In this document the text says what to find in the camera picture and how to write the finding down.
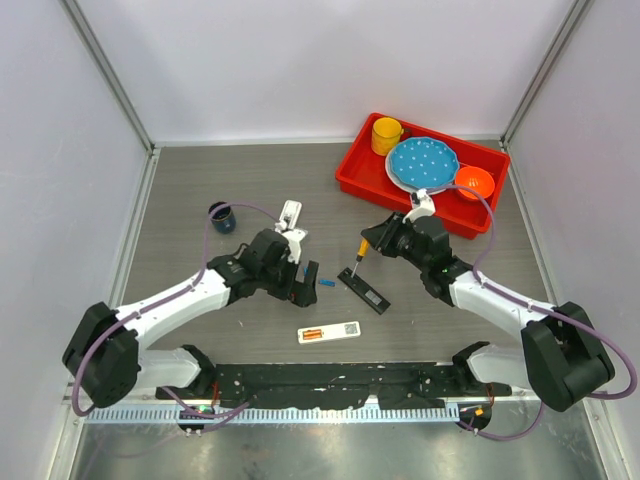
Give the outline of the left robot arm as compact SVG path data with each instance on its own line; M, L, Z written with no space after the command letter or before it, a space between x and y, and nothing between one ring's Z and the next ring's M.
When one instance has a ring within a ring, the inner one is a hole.
M103 302L83 315L62 357L74 377L72 405L85 415L79 395L93 407L110 407L136 389L168 388L180 398L209 395L216 370L193 345L172 351L152 344L187 322L221 310L258 290L305 308L317 301L318 265L303 280L296 275L307 233L264 229L240 253L210 260L195 276L148 299L112 309Z

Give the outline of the black remote control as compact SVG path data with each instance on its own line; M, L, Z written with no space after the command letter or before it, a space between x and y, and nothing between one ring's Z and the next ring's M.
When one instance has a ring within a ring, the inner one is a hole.
M382 315L389 308L390 302L349 267L344 268L337 278L377 314Z

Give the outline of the orange handle screwdriver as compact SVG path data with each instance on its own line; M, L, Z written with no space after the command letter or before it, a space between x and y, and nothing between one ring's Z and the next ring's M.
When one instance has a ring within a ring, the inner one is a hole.
M356 254L356 261L355 261L354 267L352 268L351 277L355 276L359 265L361 264L362 260L364 259L364 257L366 256L369 250L369 247L370 247L370 243L366 239L362 239Z

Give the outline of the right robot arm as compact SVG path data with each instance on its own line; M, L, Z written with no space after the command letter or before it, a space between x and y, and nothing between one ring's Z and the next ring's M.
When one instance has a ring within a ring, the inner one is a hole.
M490 281L454 255L439 218L411 221L394 213L361 235L381 255L416 267L433 298L518 340L519 349L485 345L456 365L451 380L460 393L475 394L491 382L508 384L532 390L546 406L563 412L613 379L613 363L582 307L537 303Z

